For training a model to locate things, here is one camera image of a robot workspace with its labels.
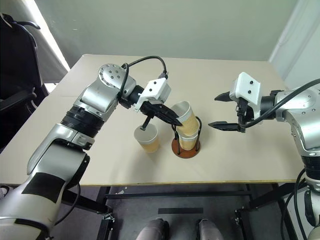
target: gray floor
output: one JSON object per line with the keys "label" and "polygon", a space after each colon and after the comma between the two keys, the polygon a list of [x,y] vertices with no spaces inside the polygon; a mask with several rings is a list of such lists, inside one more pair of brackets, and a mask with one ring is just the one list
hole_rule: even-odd
{"label": "gray floor", "polygon": [[[253,186],[256,192],[269,190],[268,184]],[[112,193],[137,192],[192,192],[192,191],[236,191],[244,189],[242,184],[206,184],[206,185],[167,185],[113,187]],[[82,195],[96,199],[98,187],[82,187]],[[247,196],[215,197],[147,197],[108,200],[107,205],[113,208],[116,218],[112,240],[135,240],[144,225],[152,219],[163,218],[170,225],[171,240],[195,240],[196,221],[208,217],[220,229],[224,240],[242,240],[242,232],[235,223],[234,210],[245,206]],[[69,206],[62,205],[59,216]],[[158,214],[159,208],[203,208],[197,214]],[[281,213],[277,203],[267,205],[250,213],[250,222],[256,240],[280,240]],[[51,235],[55,240],[95,240],[97,238],[101,215],[74,209]]]}

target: black wire cup holder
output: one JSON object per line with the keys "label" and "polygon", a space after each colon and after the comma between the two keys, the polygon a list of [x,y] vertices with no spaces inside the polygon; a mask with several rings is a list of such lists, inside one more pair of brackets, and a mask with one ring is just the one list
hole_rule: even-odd
{"label": "black wire cup holder", "polygon": [[197,155],[200,151],[200,133],[201,133],[201,129],[202,129],[202,122],[200,120],[199,117],[195,116],[195,118],[198,120],[199,122],[199,130],[198,130],[198,136],[196,138],[196,142],[194,147],[191,150],[184,150],[181,146],[180,146],[180,141],[179,141],[179,133],[177,131],[177,126],[176,125],[171,125],[171,128],[174,132],[174,139],[172,140],[171,143],[171,148],[173,153],[183,159],[189,159],[194,157],[195,155]]}

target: gray wall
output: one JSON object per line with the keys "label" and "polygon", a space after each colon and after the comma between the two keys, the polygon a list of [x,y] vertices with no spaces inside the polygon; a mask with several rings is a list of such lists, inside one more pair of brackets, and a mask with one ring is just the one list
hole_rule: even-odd
{"label": "gray wall", "polygon": [[35,0],[70,67],[82,54],[268,60],[296,0]]}

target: black tape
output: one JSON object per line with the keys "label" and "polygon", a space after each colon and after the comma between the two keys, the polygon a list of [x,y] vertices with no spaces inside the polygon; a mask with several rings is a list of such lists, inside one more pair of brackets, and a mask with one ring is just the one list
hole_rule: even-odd
{"label": "black tape", "polygon": [[61,124],[94,138],[105,122],[98,116],[79,106],[73,106],[66,112]]}
{"label": "black tape", "polygon": [[203,207],[158,208],[158,214],[203,214]]}
{"label": "black tape", "polygon": [[65,181],[60,177],[44,172],[37,172],[22,194],[38,195],[56,203],[64,184]]}

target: chair armrest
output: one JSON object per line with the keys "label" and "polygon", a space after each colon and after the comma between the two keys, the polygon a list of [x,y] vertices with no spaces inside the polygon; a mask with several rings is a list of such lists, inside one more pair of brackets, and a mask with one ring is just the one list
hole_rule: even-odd
{"label": "chair armrest", "polygon": [[0,114],[7,112],[8,110],[23,104],[27,101],[36,99],[37,95],[32,91],[22,90],[18,93],[0,101]]}
{"label": "chair armrest", "polygon": [[34,27],[35,29],[38,29],[38,30],[41,29],[40,26],[33,21],[17,21],[16,23],[20,24],[22,26],[29,25],[31,27]]}

